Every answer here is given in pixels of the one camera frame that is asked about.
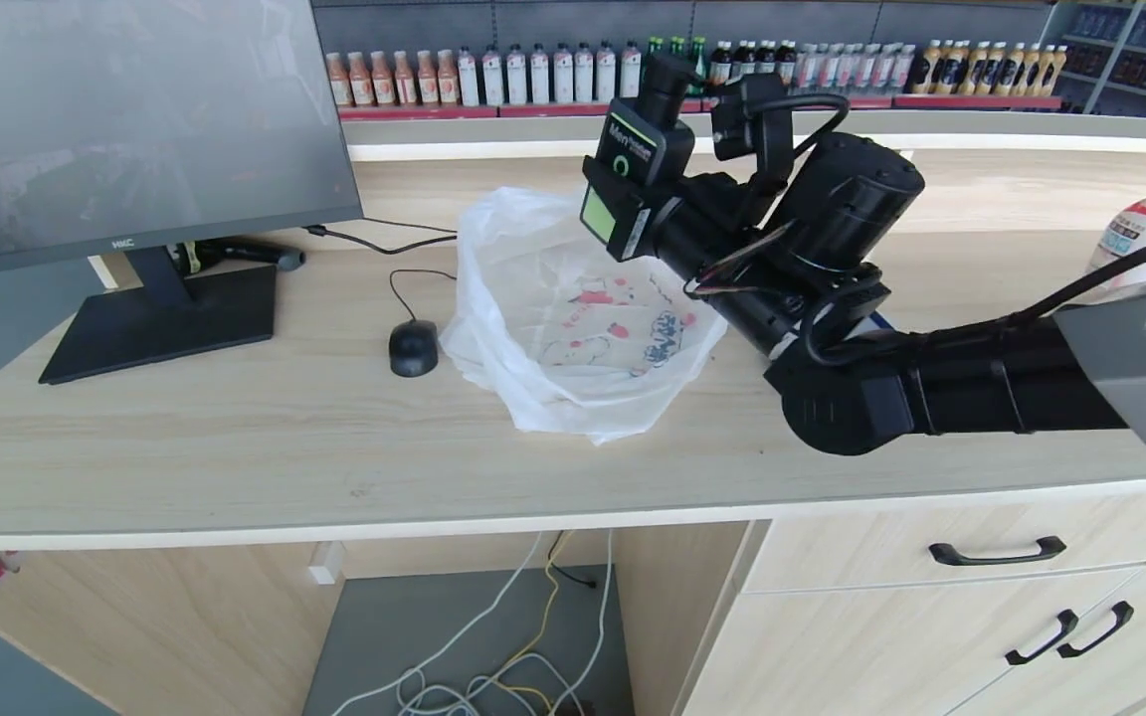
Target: monitor screen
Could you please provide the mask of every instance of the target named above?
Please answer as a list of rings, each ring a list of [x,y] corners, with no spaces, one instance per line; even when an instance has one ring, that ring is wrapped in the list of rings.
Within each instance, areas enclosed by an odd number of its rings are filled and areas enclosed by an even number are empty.
[[[309,0],[0,0],[0,270],[355,218]]]

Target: drawer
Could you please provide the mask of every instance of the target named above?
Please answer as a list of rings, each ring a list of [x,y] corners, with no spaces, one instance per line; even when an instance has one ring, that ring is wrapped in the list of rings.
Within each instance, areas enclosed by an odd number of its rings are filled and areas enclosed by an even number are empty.
[[[772,520],[745,591],[991,579],[1146,561],[1146,480],[798,508]],[[1062,552],[1046,538],[1062,541]],[[945,565],[933,557],[933,544],[996,562]],[[1042,552],[1057,553],[1010,561]]]

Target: monitor stand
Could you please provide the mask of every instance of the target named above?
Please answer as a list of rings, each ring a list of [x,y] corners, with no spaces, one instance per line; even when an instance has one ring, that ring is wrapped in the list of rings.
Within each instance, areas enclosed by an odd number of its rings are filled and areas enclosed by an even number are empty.
[[[273,338],[275,267],[186,281],[163,247],[126,257],[144,286],[84,300],[38,381],[64,384]]]

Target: mouse cable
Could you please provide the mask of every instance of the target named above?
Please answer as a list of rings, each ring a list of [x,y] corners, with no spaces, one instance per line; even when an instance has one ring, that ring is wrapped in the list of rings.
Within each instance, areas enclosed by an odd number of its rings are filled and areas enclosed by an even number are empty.
[[[414,309],[410,308],[409,304],[405,302],[405,298],[401,298],[401,291],[395,290],[395,274],[435,274],[438,276],[445,276],[449,281],[458,281],[458,276],[450,274],[449,272],[440,272],[438,268],[392,268],[392,273],[387,274],[387,286],[391,286],[392,296],[395,296],[397,300],[400,300],[403,305],[405,310],[410,315],[410,321],[417,321],[418,316],[415,316]]]

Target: cabinet door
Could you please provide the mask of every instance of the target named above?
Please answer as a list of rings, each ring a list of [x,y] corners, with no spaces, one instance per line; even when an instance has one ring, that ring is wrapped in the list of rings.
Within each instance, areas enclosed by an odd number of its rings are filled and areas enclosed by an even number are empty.
[[[1057,634],[1060,611],[1086,613],[1135,572],[744,593],[682,713],[942,715],[1000,676],[1006,652]]]
[[[956,716],[1118,713],[1146,698],[1146,569],[1082,617],[1066,644],[1083,648],[1115,624],[1113,607],[1127,601],[1133,616],[1110,637],[1076,659],[1047,653],[1005,676],[967,702]]]

